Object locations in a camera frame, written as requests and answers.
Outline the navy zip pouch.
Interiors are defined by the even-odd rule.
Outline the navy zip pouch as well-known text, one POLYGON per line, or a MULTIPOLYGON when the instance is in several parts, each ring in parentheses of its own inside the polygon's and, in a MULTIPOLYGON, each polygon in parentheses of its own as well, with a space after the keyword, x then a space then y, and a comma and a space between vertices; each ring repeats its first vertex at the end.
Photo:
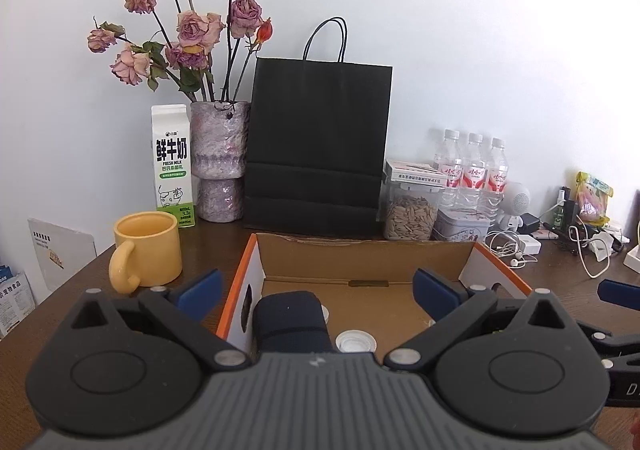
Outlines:
POLYGON ((320 300, 311 292, 262 297, 254 309, 253 332, 260 354, 334 352, 320 300))

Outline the medium white bottle cap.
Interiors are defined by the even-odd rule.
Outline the medium white bottle cap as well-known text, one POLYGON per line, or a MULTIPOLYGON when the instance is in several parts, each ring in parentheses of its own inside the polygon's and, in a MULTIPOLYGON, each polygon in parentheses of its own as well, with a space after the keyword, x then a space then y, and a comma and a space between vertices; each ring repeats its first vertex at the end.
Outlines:
POLYGON ((375 338, 361 329, 346 329, 335 337, 335 346, 343 354, 360 354, 360 352, 376 352, 378 344, 375 338))

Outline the large white bottle cap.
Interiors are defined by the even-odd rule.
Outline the large white bottle cap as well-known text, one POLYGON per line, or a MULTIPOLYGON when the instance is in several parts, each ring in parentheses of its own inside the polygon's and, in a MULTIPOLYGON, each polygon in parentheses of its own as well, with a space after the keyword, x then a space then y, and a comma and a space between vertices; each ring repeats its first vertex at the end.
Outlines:
POLYGON ((326 306, 321 304, 321 311, 322 311, 322 315, 323 315, 323 320, 324 322, 326 322, 326 324, 329 323, 329 318, 330 318, 330 311, 328 308, 326 308, 326 306))

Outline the decorated tin box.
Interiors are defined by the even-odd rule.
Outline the decorated tin box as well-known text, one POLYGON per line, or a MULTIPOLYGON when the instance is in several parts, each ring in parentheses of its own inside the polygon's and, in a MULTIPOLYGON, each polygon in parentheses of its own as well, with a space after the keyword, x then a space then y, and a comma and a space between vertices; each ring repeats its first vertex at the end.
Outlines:
POLYGON ((440 209, 432 239, 445 242, 475 242, 488 233, 490 219, 477 210, 440 209))

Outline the red cardboard box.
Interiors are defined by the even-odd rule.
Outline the red cardboard box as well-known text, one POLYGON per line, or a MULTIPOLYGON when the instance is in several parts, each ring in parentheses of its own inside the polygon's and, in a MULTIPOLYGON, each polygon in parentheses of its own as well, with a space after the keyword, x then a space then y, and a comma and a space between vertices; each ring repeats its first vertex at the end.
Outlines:
POLYGON ((413 299, 416 271, 430 270, 463 286, 500 287, 514 298, 532 290, 481 243, 346 241, 256 233, 236 269, 216 334, 250 352, 253 310, 262 297, 307 291, 329 311, 337 337, 360 329, 376 340, 375 355, 419 334, 431 314, 413 299))

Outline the clear jar of seeds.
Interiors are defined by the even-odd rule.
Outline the clear jar of seeds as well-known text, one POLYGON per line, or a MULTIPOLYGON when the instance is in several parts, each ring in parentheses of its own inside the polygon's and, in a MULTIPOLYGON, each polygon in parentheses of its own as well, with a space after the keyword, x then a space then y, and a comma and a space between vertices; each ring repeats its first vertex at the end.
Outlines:
POLYGON ((392 181, 385 184, 384 195, 386 240, 431 240, 442 197, 442 187, 392 181))

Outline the water bottle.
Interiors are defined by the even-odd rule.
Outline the water bottle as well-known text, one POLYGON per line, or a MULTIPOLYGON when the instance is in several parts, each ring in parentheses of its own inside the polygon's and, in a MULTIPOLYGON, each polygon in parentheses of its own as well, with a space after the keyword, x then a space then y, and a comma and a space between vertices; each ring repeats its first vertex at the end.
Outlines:
POLYGON ((445 129, 442 143, 434 156, 436 168, 446 176, 446 187, 442 191, 441 209, 453 209, 456 205, 462 177, 462 157, 459 147, 460 132, 445 129))
POLYGON ((491 148, 486 162, 485 185, 478 203, 478 208, 490 221, 494 221, 497 217, 509 173, 505 149, 506 142, 503 139, 494 138, 491 140, 491 148))
POLYGON ((486 162, 482 153, 483 136, 470 132, 468 145, 462 163, 462 177, 459 185, 458 206, 462 209, 477 209, 482 194, 486 162))

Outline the white robot speaker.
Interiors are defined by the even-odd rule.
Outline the white robot speaker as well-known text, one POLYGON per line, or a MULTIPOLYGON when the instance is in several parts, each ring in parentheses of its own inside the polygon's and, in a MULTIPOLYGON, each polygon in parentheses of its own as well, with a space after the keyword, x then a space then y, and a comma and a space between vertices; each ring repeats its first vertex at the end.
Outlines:
POLYGON ((506 182, 497 216, 497 227, 501 231, 515 232, 523 225, 523 216, 528 212, 530 193, 524 184, 506 182))

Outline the water bottle middle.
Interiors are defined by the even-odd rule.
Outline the water bottle middle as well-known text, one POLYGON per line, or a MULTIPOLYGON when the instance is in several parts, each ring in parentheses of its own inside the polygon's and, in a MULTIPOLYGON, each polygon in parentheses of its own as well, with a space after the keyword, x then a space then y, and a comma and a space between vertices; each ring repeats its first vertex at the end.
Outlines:
POLYGON ((482 153, 483 136, 470 132, 468 145, 462 163, 462 177, 459 185, 458 206, 462 209, 477 209, 482 194, 486 162, 482 153))

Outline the water bottle right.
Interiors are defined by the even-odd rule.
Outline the water bottle right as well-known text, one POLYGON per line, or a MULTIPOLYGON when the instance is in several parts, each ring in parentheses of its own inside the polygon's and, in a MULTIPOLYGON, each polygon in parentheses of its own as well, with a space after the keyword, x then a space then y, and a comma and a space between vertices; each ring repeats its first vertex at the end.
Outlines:
POLYGON ((505 149, 506 142, 503 139, 494 138, 491 140, 491 148, 486 162, 485 185, 478 203, 478 208, 490 221, 494 221, 497 217, 509 173, 505 149))

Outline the milk carton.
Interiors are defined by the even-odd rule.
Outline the milk carton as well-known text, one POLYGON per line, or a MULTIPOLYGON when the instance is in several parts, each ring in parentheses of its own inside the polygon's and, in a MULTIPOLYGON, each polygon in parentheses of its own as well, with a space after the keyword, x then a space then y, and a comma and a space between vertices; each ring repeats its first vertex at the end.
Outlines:
POLYGON ((195 225, 191 135, 184 104, 151 107, 156 208, 172 214, 179 228, 195 225))

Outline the white flat box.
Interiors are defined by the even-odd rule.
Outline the white flat box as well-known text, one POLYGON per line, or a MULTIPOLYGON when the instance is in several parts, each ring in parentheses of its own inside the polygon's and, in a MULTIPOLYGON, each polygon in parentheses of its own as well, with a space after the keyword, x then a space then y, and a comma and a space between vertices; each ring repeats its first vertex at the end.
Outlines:
POLYGON ((390 182, 433 185, 433 187, 441 188, 445 188, 447 185, 447 176, 445 173, 428 164, 386 159, 384 173, 390 182))

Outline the purple ceramic vase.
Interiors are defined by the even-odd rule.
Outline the purple ceramic vase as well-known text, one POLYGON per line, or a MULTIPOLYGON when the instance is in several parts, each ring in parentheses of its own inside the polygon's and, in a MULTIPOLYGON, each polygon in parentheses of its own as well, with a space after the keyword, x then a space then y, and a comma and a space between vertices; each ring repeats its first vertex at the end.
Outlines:
POLYGON ((191 105, 192 175, 198 179, 196 213, 209 222, 243 214, 243 177, 250 103, 191 105))

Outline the black paper bag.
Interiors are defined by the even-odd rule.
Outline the black paper bag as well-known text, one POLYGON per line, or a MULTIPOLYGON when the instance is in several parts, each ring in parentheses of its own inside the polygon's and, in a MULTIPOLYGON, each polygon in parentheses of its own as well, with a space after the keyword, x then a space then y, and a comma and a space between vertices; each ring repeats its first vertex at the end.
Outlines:
POLYGON ((247 228, 378 236, 393 69, 258 58, 244 175, 247 228))

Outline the dried pink rose bouquet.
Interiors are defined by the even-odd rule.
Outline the dried pink rose bouquet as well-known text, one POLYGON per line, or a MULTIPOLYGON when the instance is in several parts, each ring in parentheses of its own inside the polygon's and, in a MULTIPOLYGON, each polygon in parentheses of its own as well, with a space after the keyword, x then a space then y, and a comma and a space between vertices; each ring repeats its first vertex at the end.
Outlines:
POLYGON ((120 82, 144 82, 154 91, 168 79, 191 102, 235 104, 248 63, 273 34, 256 0, 227 0, 224 15, 198 12, 193 0, 124 0, 124 8, 154 18, 152 38, 136 43, 124 26, 94 22, 89 51, 102 54, 120 44, 110 65, 120 82))

